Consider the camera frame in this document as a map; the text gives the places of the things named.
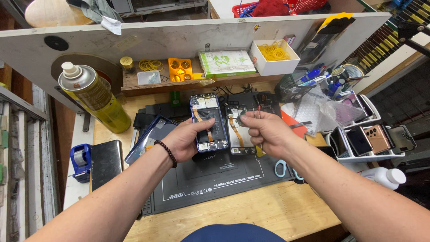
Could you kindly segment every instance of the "forearm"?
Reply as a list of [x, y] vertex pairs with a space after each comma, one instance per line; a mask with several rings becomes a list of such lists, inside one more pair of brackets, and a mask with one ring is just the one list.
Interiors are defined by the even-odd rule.
[[28, 241], [123, 241], [162, 177], [172, 167], [155, 145], [133, 165], [56, 216]]
[[360, 241], [429, 241], [430, 212], [337, 163], [304, 140], [285, 160]]

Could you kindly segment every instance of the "bubble wrap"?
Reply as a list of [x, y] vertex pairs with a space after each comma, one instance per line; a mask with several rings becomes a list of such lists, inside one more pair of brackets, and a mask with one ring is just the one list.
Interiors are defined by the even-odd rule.
[[319, 131], [351, 124], [362, 112], [363, 109], [329, 99], [318, 85], [299, 100], [293, 118], [298, 122], [311, 121], [306, 125], [306, 133], [315, 137]]

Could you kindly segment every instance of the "tape dispenser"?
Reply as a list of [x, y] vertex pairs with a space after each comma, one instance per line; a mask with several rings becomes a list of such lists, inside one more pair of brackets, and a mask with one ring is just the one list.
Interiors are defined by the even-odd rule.
[[75, 170], [73, 177], [80, 183], [89, 182], [89, 175], [91, 173], [91, 147], [92, 145], [82, 144], [70, 150], [70, 158]]

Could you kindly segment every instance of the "white bottle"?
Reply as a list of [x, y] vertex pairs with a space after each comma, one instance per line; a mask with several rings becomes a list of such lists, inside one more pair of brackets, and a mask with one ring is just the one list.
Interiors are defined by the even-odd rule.
[[361, 175], [391, 190], [396, 190], [399, 187], [399, 184], [406, 182], [405, 174], [399, 169], [388, 170], [384, 167], [377, 167], [362, 171]]

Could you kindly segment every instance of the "small jar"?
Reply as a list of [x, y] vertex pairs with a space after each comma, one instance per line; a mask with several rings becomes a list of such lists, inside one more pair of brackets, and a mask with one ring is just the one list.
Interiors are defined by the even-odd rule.
[[136, 73], [136, 67], [134, 66], [133, 59], [128, 56], [124, 56], [120, 60], [121, 65], [123, 65], [123, 69], [127, 74]]

